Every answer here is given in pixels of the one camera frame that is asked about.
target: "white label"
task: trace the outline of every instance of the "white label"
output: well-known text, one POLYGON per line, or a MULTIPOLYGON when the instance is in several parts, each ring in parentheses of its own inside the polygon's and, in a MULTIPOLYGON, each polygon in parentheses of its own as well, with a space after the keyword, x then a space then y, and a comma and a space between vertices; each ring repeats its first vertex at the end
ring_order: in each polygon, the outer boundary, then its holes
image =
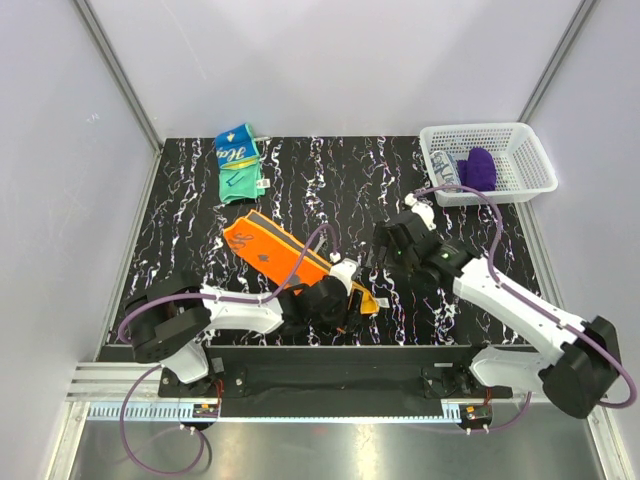
POLYGON ((388 298, 376 298, 376 303, 380 308, 389 308, 389 299, 388 298))

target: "gray floor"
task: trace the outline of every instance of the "gray floor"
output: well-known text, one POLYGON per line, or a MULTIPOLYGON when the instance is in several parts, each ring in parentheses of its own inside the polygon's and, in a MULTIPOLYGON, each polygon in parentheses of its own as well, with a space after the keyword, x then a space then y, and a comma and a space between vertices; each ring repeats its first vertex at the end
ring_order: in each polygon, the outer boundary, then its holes
MULTIPOLYGON (((496 406, 498 422, 515 413, 496 406)), ((135 449, 162 423, 128 423, 135 449)), ((430 425, 446 430, 457 427, 430 425)), ((179 470, 197 452, 197 440, 174 432, 143 448, 139 457, 159 469, 179 470)), ((190 479, 604 479, 586 422, 550 405, 534 405, 512 430, 490 435, 444 435, 419 425, 224 424, 206 431, 211 462, 190 479)), ((158 478, 121 461, 114 422, 88 422, 74 480, 158 478)))

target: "cable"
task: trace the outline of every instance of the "cable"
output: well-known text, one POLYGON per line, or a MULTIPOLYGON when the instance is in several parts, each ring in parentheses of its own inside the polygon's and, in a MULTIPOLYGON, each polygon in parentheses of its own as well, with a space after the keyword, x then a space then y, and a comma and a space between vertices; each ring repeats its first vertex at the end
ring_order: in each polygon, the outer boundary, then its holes
POLYGON ((200 432, 199 430, 196 430, 195 428, 191 429, 191 432, 195 432, 198 435, 198 438, 200 439, 200 450, 198 451, 198 454, 196 455, 196 458, 193 460, 193 462, 191 462, 190 465, 183 468, 182 470, 178 470, 176 472, 165 472, 163 470, 157 470, 153 467, 146 465, 145 463, 142 463, 138 459, 138 457, 136 457, 135 452, 129 446, 129 442, 127 442, 127 437, 124 431, 124 414, 127 408, 127 404, 129 403, 129 399, 131 398, 131 395, 133 395, 133 392, 135 391, 135 389, 138 388, 138 385, 140 385, 145 378, 147 378, 149 375, 159 370, 160 368, 162 368, 162 365, 156 365, 155 367, 143 373, 140 376, 140 378, 138 378, 138 380, 134 382, 134 384, 131 386, 131 388, 125 395, 124 401, 122 402, 122 408, 120 409, 120 418, 118 421, 118 424, 120 426, 120 440, 122 440, 122 446, 124 447, 124 451, 127 452, 127 456, 131 459, 133 463, 135 463, 138 467, 140 467, 144 471, 153 473, 154 475, 159 475, 161 477, 177 477, 180 475, 184 475, 185 473, 189 473, 191 470, 193 470, 195 466, 198 464, 198 462, 200 461, 200 459, 202 458, 202 454, 204 453, 204 445, 206 442, 205 436, 202 434, 202 432, 200 432))
POLYGON ((551 320, 560 328, 566 329, 567 331, 574 334, 577 338, 585 342, 587 345, 593 348, 596 352, 598 352, 607 362, 609 362, 611 366, 617 370, 620 376, 624 378, 625 382, 627 382, 627 385, 629 386, 629 398, 627 398, 627 400, 620 403, 610 403, 610 402, 604 402, 600 400, 598 402, 598 405, 606 408, 616 408, 616 409, 626 408, 633 405, 636 399, 638 398, 638 389, 636 387, 635 382, 633 381, 633 378, 631 378, 631 375, 629 374, 629 372, 627 372, 627 370, 622 366, 622 364, 616 358, 613 357, 613 355, 611 355, 604 348, 602 348, 595 340, 588 337, 584 332, 579 331, 578 329, 574 328, 571 325, 563 325, 560 319, 556 317, 554 314, 547 312, 541 306, 532 302, 527 297, 525 297, 524 295, 520 294, 519 292, 511 288, 509 285, 503 284, 500 281, 500 278, 498 277, 498 273, 496 272, 494 267, 494 259, 495 259, 496 249, 498 248, 498 244, 500 243, 500 236, 502 235, 502 231, 504 229, 504 223, 502 221, 502 214, 500 213, 500 209, 498 208, 498 205, 495 204, 495 202, 493 202, 489 197, 484 195, 482 192, 479 192, 478 190, 475 190, 470 187, 466 187, 464 185, 443 185, 440 187, 429 187, 429 188, 425 187, 425 188, 420 188, 416 190, 415 192, 413 192, 413 194, 415 195, 416 198, 418 198, 426 195, 427 193, 437 192, 438 190, 448 190, 448 189, 459 189, 459 190, 464 190, 465 192, 473 193, 478 197, 480 197, 485 202, 487 202, 491 207, 491 209, 493 210, 493 213, 496 216, 496 234, 493 237, 493 241, 491 242, 491 247, 489 248, 489 260, 487 263, 489 265, 489 275, 491 276, 491 278, 493 278, 496 284, 501 288, 504 288, 506 292, 509 292, 512 296, 520 300, 522 303, 524 303, 528 307, 534 309, 536 312, 540 313, 544 317, 551 320))
POLYGON ((295 265, 291 269, 291 272, 289 272, 289 275, 287 275, 287 278, 267 298, 265 298, 265 299, 253 299, 253 298, 239 298, 239 297, 231 297, 231 296, 219 296, 218 297, 218 296, 213 295, 213 294, 196 293, 196 292, 194 292, 194 293, 178 293, 178 294, 175 294, 175 295, 168 295, 166 297, 157 298, 156 300, 153 300, 153 301, 151 301, 149 303, 145 303, 144 305, 136 308, 133 312, 129 313, 129 315, 127 315, 124 318, 124 320, 122 320, 122 323, 120 323, 120 326, 118 327, 118 339, 121 342, 126 343, 127 345, 130 344, 131 341, 130 341, 129 338, 127 338, 126 328, 127 328, 127 326, 129 326, 131 321, 134 318, 136 318, 138 315, 140 315, 141 313, 144 313, 147 310, 151 310, 152 308, 157 307, 158 305, 162 305, 164 303, 176 302, 178 300, 193 300, 193 299, 213 300, 215 302, 218 302, 218 301, 220 301, 220 302, 236 302, 236 303, 244 303, 244 304, 250 304, 250 305, 260 305, 262 303, 270 302, 271 300, 276 298, 280 294, 280 292, 282 292, 286 288, 287 284, 289 283, 291 278, 293 278, 293 276, 295 275, 296 271, 298 270, 298 268, 300 267, 300 265, 304 261, 304 258, 306 256, 307 252, 311 248, 311 244, 316 239, 316 237, 320 234, 320 232, 322 232, 323 230, 329 230, 329 232, 331 233, 331 237, 332 237, 332 240, 333 240, 333 253, 334 254, 338 253, 339 242, 338 242, 338 235, 336 234, 336 230, 335 230, 335 228, 333 228, 332 225, 329 225, 328 223, 323 223, 318 228, 316 228, 313 231, 313 233, 309 236, 309 239, 307 240, 307 243, 305 243, 302 251, 300 252, 300 256, 298 257, 298 260, 296 261, 295 265))

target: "white laundry basket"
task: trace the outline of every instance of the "white laundry basket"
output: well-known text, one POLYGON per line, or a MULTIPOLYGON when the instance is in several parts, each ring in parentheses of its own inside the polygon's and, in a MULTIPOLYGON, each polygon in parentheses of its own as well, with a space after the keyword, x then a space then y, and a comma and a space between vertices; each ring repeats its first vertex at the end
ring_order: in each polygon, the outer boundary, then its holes
MULTIPOLYGON (((420 146, 433 186, 439 186, 430 159, 433 152, 444 150, 449 153, 456 160, 453 168, 457 170, 457 160, 466 160, 469 150, 482 147, 491 153, 496 164, 496 190, 485 192, 494 202, 526 202, 558 187, 555 172, 540 140, 524 123, 428 127, 420 132, 420 146)), ((484 203, 472 193, 455 190, 435 192, 435 195, 442 207, 484 203)))

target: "marble pattern surface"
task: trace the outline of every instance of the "marble pattern surface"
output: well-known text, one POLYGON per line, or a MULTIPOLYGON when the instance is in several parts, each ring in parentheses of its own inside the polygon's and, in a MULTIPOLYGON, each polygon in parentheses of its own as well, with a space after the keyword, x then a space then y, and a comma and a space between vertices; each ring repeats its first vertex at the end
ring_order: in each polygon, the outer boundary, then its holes
MULTIPOLYGON (((374 223, 402 209, 404 196, 428 184, 416 137, 272 138, 260 143, 263 175, 271 187, 257 202, 225 206, 218 196, 213 139, 167 140, 145 212, 122 301, 136 289, 177 269, 193 270, 205 282, 232 291, 274 288, 266 277, 235 256, 223 229, 255 208, 299 240, 321 223, 338 229, 343 256, 362 260, 374 223)), ((488 207, 443 209, 433 196, 437 232, 487 252, 495 232, 488 207)), ((505 232, 496 266, 538 293, 538 283, 513 205, 502 205, 505 232)), ((328 245, 320 254, 328 258, 328 245)), ((353 334, 323 334, 310 329, 296 338, 253 332, 216 332, 213 344, 242 345, 430 345, 511 344, 523 339, 478 307, 440 288, 392 278, 372 270, 360 278, 389 308, 353 334)), ((108 343, 117 343, 112 331, 108 343)))

